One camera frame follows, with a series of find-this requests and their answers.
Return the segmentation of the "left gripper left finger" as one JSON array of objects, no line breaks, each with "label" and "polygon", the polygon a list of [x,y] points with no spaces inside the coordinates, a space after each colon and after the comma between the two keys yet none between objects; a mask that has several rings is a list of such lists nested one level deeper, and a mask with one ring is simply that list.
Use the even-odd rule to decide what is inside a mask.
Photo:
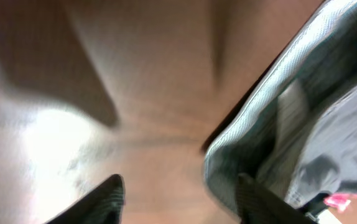
[{"label": "left gripper left finger", "polygon": [[47,224],[120,224],[124,196],[123,177],[113,174]]}]

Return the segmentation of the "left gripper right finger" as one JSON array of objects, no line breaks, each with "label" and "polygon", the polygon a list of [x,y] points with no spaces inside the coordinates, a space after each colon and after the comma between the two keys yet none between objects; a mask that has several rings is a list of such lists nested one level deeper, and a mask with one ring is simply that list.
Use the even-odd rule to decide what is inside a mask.
[{"label": "left gripper right finger", "polygon": [[245,173],[238,175],[235,201],[241,224],[315,224]]}]

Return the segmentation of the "grey cotton shorts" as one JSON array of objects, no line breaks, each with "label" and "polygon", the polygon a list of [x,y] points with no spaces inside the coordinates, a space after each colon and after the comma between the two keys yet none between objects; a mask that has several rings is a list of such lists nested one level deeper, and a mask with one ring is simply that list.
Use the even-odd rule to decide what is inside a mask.
[{"label": "grey cotton shorts", "polygon": [[204,180],[237,214],[245,173],[299,212],[357,193],[357,1],[325,1],[209,144]]}]

